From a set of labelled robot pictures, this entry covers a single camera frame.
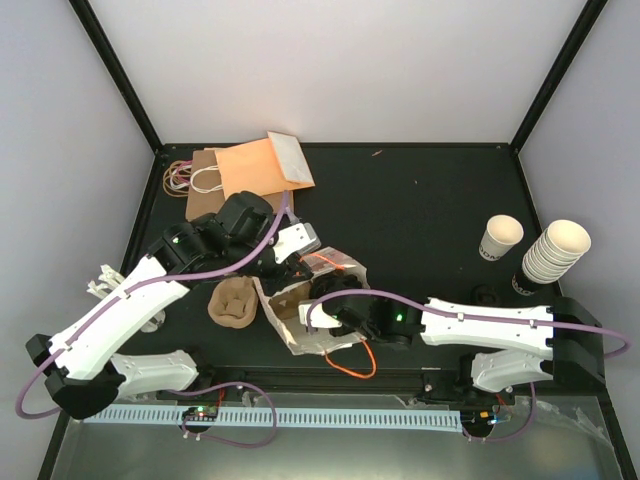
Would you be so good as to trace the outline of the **brown pulp cup carrier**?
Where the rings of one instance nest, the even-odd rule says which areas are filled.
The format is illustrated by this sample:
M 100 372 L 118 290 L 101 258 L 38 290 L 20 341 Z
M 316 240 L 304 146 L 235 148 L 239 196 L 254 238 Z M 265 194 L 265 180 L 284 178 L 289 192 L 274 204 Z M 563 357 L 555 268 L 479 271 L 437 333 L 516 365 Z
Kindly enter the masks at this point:
M 254 321 L 258 304 L 253 280 L 250 277 L 233 277 L 214 288 L 207 311 L 217 325 L 244 329 Z

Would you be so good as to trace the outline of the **single paper coffee cup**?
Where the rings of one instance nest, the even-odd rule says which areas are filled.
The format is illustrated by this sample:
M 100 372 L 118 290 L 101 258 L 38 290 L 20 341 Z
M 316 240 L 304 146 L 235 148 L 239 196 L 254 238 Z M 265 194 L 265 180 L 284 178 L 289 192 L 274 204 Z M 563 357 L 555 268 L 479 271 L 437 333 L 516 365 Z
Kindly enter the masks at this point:
M 509 215 L 491 217 L 479 244 L 479 254 L 486 261 L 498 261 L 524 237 L 521 223 Z

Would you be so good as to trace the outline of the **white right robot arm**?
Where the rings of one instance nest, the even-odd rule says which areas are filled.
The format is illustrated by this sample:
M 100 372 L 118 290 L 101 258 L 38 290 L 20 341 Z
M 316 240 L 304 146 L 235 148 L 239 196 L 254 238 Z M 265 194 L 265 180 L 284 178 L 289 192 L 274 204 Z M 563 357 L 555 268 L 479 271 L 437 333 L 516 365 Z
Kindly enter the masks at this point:
M 601 324 L 577 301 L 502 308 L 456 304 L 436 298 L 420 304 L 398 294 L 347 289 L 314 301 L 308 326 L 339 326 L 369 341 L 479 348 L 454 379 L 457 396 L 479 402 L 508 387 L 553 381 L 567 389 L 605 387 Z

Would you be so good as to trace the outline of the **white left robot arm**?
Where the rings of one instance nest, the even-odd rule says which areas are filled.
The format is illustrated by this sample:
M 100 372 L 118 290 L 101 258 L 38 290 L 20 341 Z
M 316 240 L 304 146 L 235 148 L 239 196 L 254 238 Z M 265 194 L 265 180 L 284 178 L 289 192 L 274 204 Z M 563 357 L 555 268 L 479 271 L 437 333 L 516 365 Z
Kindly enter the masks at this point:
M 57 409 L 79 420 L 141 393 L 205 398 L 215 376 L 187 351 L 126 357 L 119 349 L 198 282 L 257 277 L 273 294 L 310 279 L 301 258 L 318 245 L 311 225 L 286 202 L 274 210 L 254 193 L 233 194 L 218 212 L 168 228 L 122 283 L 73 325 L 33 336 L 26 349 L 35 375 L 44 378 Z

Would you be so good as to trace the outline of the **brown kraft paper bag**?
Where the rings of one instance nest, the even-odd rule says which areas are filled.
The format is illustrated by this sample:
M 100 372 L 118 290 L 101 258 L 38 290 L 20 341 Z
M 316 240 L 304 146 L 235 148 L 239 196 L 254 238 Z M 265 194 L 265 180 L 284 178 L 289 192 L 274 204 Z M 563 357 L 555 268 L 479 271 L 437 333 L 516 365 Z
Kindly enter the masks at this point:
M 217 213 L 225 201 L 217 169 L 220 148 L 196 150 L 190 160 L 173 161 L 163 174 L 163 189 L 173 198 L 186 200 L 185 219 Z

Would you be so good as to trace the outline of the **orange kraft paper bag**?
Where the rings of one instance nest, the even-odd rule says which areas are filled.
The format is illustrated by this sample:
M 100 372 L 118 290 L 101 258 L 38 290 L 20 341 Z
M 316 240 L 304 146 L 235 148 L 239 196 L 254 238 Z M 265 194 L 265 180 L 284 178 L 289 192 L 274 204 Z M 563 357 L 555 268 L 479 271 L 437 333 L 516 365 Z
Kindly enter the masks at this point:
M 242 191 L 259 196 L 315 186 L 299 140 L 283 133 L 215 152 L 224 198 Z

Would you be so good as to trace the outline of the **stack of paper cups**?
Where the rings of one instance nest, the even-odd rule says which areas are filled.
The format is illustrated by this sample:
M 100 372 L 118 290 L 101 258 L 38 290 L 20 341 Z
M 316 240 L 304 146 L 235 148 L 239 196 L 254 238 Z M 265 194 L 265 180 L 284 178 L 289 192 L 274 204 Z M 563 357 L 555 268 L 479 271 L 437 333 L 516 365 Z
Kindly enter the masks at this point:
M 592 240 L 580 224 L 566 219 L 552 222 L 525 253 L 512 277 L 512 288 L 532 296 L 564 276 L 591 248 Z

